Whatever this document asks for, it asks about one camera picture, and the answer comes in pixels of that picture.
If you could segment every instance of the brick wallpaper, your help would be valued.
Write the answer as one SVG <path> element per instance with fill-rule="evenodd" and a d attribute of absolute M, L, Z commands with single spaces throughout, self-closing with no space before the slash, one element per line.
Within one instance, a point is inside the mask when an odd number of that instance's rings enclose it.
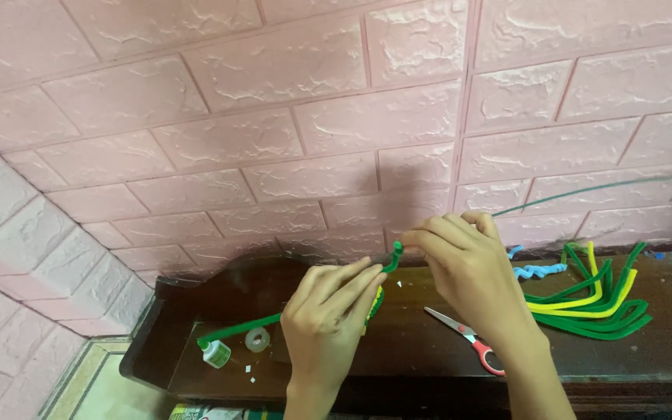
<path fill-rule="evenodd" d="M 429 215 L 672 175 L 672 2 L 0 0 L 0 153 L 149 282 L 385 253 Z M 672 240 L 672 182 L 498 224 Z"/>

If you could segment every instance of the white glue bottle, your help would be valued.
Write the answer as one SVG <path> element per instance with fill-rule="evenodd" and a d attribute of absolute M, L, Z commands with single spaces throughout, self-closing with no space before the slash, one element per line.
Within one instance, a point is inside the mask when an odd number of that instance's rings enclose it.
<path fill-rule="evenodd" d="M 206 341 L 199 341 L 199 347 L 204 352 L 204 361 L 219 369 L 224 366 L 230 359 L 230 348 L 220 340 L 208 343 Z"/>

